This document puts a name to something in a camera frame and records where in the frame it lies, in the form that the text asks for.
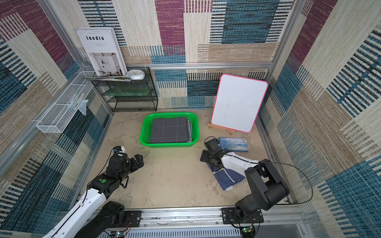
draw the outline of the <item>black mounting plate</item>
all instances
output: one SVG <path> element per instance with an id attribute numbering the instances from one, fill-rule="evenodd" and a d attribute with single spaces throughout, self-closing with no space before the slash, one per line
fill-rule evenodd
<path id="1" fill-rule="evenodd" d="M 224 224 L 251 223 L 251 220 L 238 221 L 235 216 L 235 208 L 221 208 L 221 213 Z M 251 217 L 253 218 L 254 223 L 263 223 L 263 216 L 261 216 L 260 210 L 253 212 Z"/>
<path id="2" fill-rule="evenodd" d="M 114 225 L 112 226 L 112 228 L 127 227 L 128 226 L 127 218 L 130 219 L 130 227 L 139 227 L 141 214 L 142 214 L 142 211 L 124 211 L 124 216 L 126 218 L 126 221 L 121 225 Z"/>

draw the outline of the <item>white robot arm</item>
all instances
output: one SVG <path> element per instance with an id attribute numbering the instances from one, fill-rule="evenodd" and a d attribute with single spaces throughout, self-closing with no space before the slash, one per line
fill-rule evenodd
<path id="1" fill-rule="evenodd" d="M 86 193 L 66 216 L 43 238 L 93 238 L 112 225 L 125 223 L 124 206 L 113 201 L 102 207 L 98 215 L 85 227 L 83 225 L 95 210 L 121 185 L 126 188 L 128 174 L 144 166 L 143 156 L 128 158 L 123 146 L 113 148 L 106 172 L 98 175 L 88 185 Z"/>

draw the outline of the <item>black cable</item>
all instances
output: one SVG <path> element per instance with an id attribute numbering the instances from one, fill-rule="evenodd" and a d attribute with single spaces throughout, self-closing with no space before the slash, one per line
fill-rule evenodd
<path id="1" fill-rule="evenodd" d="M 103 168 L 101 169 L 101 171 L 99 172 L 99 174 L 98 175 L 100 175 L 101 174 L 101 172 L 102 172 L 102 170 L 104 169 L 104 167 L 106 166 L 106 164 L 107 164 L 107 162 L 109 161 L 109 159 L 110 159 L 110 155 L 111 155 L 111 152 L 112 152 L 112 150 L 110 151 L 110 154 L 109 154 L 109 158 L 107 159 L 107 161 L 106 161 L 106 163 L 104 164 L 104 166 L 103 166 Z M 86 186 L 86 192 L 85 192 L 85 197 L 83 198 L 83 201 L 82 201 L 82 203 L 85 203 L 85 200 L 86 200 L 86 196 L 87 196 L 87 188 L 89 187 L 89 185 L 90 185 L 90 183 L 91 183 L 92 181 L 90 181 L 88 184 L 87 184 L 87 186 Z M 57 233 L 58 233 L 58 231 L 65 225 L 65 223 L 70 219 L 70 217 L 78 210 L 80 208 L 80 206 L 78 206 L 77 207 L 77 209 L 65 220 L 65 222 L 58 228 L 58 230 L 52 235 L 52 237 L 54 237 Z"/>
<path id="2" fill-rule="evenodd" d="M 128 184 L 128 180 L 130 179 L 130 177 L 127 176 L 127 181 L 126 181 L 126 185 L 123 185 L 122 183 L 120 183 L 120 185 L 125 189 L 127 187 L 127 184 Z"/>
<path id="3" fill-rule="evenodd" d="M 230 224 L 232 224 L 232 226 L 233 226 L 234 228 L 236 228 L 236 229 L 240 229 L 240 228 L 241 228 L 241 224 L 240 224 L 240 223 L 238 223 L 238 227 L 235 226 L 235 225 L 232 223 L 232 221 L 230 220 L 229 215 L 227 216 L 227 219 L 228 219 L 228 221 L 230 222 Z"/>
<path id="4" fill-rule="evenodd" d="M 208 136 L 205 140 L 204 140 L 204 146 L 206 147 L 206 145 L 205 145 L 205 142 L 206 142 L 206 140 L 209 138 L 209 137 L 213 137 L 213 138 L 215 138 L 214 136 Z M 222 154 L 222 155 L 227 155 L 227 153 L 221 153 L 221 152 L 216 152 L 216 151 L 213 151 L 213 152 L 215 152 L 215 153 L 218 153 L 218 154 Z M 311 181 L 309 180 L 309 178 L 299 169 L 299 168 L 297 168 L 296 166 L 294 166 L 294 165 L 290 165 L 290 164 L 286 164 L 286 163 L 281 163 L 281 162 L 261 162 L 261 163 L 256 163 L 256 162 L 250 162 L 250 161 L 247 161 L 247 160 L 243 160 L 243 159 L 241 159 L 241 158 L 239 158 L 239 157 L 237 157 L 237 156 L 234 156 L 234 155 L 231 155 L 231 156 L 233 156 L 233 157 L 236 157 L 237 159 L 240 159 L 240 160 L 242 160 L 242 161 L 245 161 L 245 162 L 247 162 L 247 163 L 252 163 L 252 164 L 257 164 L 257 165 L 259 165 L 259 164 L 280 164 L 280 165 L 289 165 L 289 166 L 292 166 L 292 167 L 294 167 L 295 169 L 297 169 L 297 170 L 299 170 L 303 175 L 304 175 L 304 177 L 306 177 L 306 179 L 307 179 L 307 181 L 308 181 L 308 183 L 309 183 L 309 185 L 310 185 L 310 187 L 311 187 L 311 197 L 307 200 L 307 201 L 304 201 L 304 202 L 301 202 L 301 203 L 289 203 L 289 204 L 277 204 L 277 205 L 300 205 L 300 204 L 304 204 L 304 203 L 308 203 L 309 201 L 311 201 L 312 200 L 312 198 L 313 198 L 313 196 L 314 196 L 314 188 L 312 187 L 312 184 L 311 184 Z"/>
<path id="5" fill-rule="evenodd" d="M 209 137 L 213 137 L 213 138 L 215 138 L 214 136 L 208 136 L 208 137 L 204 140 L 204 145 L 205 145 L 206 140 L 207 140 Z"/>
<path id="6" fill-rule="evenodd" d="M 261 225 L 261 217 L 259 217 L 259 223 L 258 223 L 258 228 L 257 228 L 257 230 L 255 230 L 255 226 L 254 226 L 254 224 L 253 224 L 253 229 L 254 229 L 254 231 L 255 231 L 255 235 L 254 235 L 253 238 L 255 238 L 255 237 L 257 236 L 258 231 L 259 231 L 259 226 L 260 226 L 260 225 Z"/>
<path id="7" fill-rule="evenodd" d="M 109 237 L 113 238 L 113 236 L 111 236 L 107 231 L 103 231 L 104 233 L 106 233 Z"/>
<path id="8" fill-rule="evenodd" d="M 65 223 L 70 219 L 70 217 L 80 208 L 80 206 L 77 207 L 76 210 L 74 210 L 74 212 L 66 219 L 66 221 L 64 221 L 64 223 L 58 228 L 58 230 L 52 235 L 52 237 L 54 237 L 58 231 L 65 225 Z"/>

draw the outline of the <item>patterned carpet wall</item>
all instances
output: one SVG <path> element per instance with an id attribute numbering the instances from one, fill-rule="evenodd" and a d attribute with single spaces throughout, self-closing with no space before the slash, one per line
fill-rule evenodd
<path id="1" fill-rule="evenodd" d="M 36 0 L 0 2 L 1 155 L 79 67 Z"/>
<path id="2" fill-rule="evenodd" d="M 381 237 L 381 2 L 308 0 L 279 62 L 259 116 L 315 237 Z"/>
<path id="3" fill-rule="evenodd" d="M 123 58 L 137 63 L 273 59 L 293 0 L 50 0 L 83 55 L 75 29 L 113 27 Z M 212 107 L 231 70 L 155 70 L 158 108 Z M 267 69 L 239 71 L 263 79 Z"/>
<path id="4" fill-rule="evenodd" d="M 62 134 L 39 132 L 0 182 L 0 237 L 41 237 L 67 211 L 109 119 L 92 89 L 86 116 Z"/>
<path id="5" fill-rule="evenodd" d="M 0 1 L 0 154 L 79 69 L 36 0 Z M 41 237 L 68 210 L 109 115 L 94 89 L 86 116 L 38 133 L 0 178 L 0 237 Z"/>

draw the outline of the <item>black wire mesh shelf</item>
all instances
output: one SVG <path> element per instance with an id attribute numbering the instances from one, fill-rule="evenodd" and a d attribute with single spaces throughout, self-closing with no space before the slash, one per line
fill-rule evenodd
<path id="1" fill-rule="evenodd" d="M 143 70 L 145 73 L 144 79 L 131 81 L 92 80 L 92 83 L 113 112 L 156 111 L 158 98 L 149 68 L 127 68 L 127 70 L 131 69 Z M 147 92 L 144 92 L 145 95 L 142 96 L 106 95 L 116 87 L 135 87 L 135 89 L 136 87 L 142 87 L 142 89 L 147 88 Z"/>

